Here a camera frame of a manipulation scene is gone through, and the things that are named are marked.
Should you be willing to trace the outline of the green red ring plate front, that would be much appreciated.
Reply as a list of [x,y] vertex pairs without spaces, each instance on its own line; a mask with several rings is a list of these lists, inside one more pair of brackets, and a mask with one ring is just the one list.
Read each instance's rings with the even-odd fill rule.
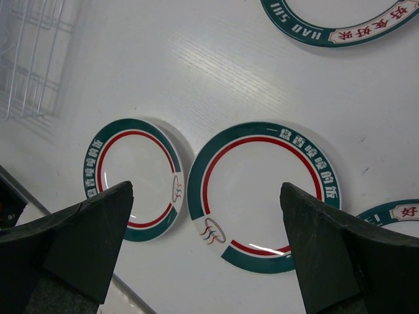
[[102,127],[87,148],[82,174],[87,198],[131,182],[127,241],[155,240],[179,218],[185,198],[183,163],[168,133],[152,122],[122,118]]

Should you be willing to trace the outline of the green red ring plate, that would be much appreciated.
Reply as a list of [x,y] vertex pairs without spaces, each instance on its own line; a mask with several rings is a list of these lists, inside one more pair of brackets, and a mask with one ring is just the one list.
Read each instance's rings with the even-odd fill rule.
[[298,129],[246,122],[212,137],[195,158],[187,183],[189,215],[203,242],[245,271],[293,270],[280,205],[283,183],[335,208],[342,205],[327,155]]
[[179,218],[185,198],[183,163],[168,133],[152,122],[122,118],[102,127],[87,148],[82,174],[87,198],[131,182],[127,241],[155,240]]

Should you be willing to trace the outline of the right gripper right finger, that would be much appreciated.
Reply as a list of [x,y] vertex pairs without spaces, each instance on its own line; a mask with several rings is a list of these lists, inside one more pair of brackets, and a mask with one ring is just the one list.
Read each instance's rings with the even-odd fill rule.
[[417,313],[418,239],[335,209],[291,183],[280,205],[307,313]]

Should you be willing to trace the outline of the green rim lettered plate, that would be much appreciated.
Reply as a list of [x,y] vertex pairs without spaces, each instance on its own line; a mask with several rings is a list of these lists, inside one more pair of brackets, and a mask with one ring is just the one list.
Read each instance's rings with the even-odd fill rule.
[[395,1],[379,15],[347,27],[315,26],[299,17],[287,1],[261,1],[271,22],[292,39],[323,48],[342,48],[367,43],[383,37],[418,15],[418,1]]

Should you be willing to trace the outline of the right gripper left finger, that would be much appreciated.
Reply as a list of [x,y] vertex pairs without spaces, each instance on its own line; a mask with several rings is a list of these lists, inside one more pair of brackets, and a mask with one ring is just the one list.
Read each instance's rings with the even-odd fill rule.
[[124,181],[32,222],[1,230],[2,313],[97,313],[134,202]]

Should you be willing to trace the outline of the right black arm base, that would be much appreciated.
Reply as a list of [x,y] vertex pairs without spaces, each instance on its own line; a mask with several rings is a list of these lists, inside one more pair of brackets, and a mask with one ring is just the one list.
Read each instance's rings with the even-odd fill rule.
[[23,186],[1,167],[1,229],[15,226],[28,203]]

